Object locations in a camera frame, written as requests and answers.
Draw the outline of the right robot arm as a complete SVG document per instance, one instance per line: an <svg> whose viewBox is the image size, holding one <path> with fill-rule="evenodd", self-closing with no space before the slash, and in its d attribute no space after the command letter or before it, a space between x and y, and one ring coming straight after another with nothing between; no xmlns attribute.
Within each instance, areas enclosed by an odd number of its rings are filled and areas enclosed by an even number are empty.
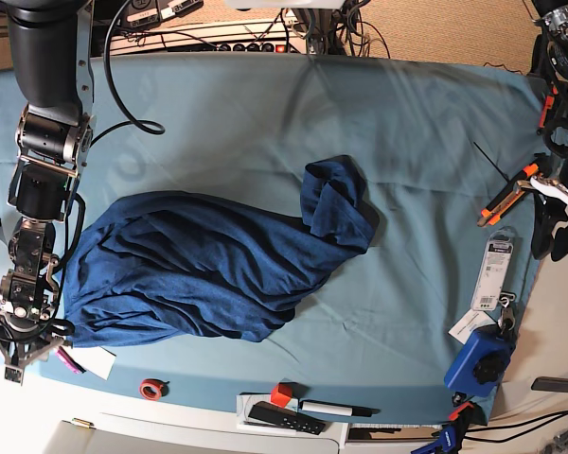
<svg viewBox="0 0 568 454"><path fill-rule="evenodd" d="M85 203L78 189L95 131L90 1L0 1L15 78L26 106L15 132L8 203L19 214L0 283L4 377L68 344L75 327L59 317L66 266L76 250Z"/></svg>

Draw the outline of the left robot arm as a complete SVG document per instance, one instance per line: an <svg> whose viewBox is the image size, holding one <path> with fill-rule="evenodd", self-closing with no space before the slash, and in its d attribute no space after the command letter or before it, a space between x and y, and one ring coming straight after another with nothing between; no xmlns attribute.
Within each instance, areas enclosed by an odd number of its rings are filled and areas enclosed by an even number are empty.
<svg viewBox="0 0 568 454"><path fill-rule="evenodd" d="M549 155L539 169L517 183L535 200L533 256L554 262L568 254L568 1L534 1L541 30L533 52L532 73L550 93L538 133Z"/></svg>

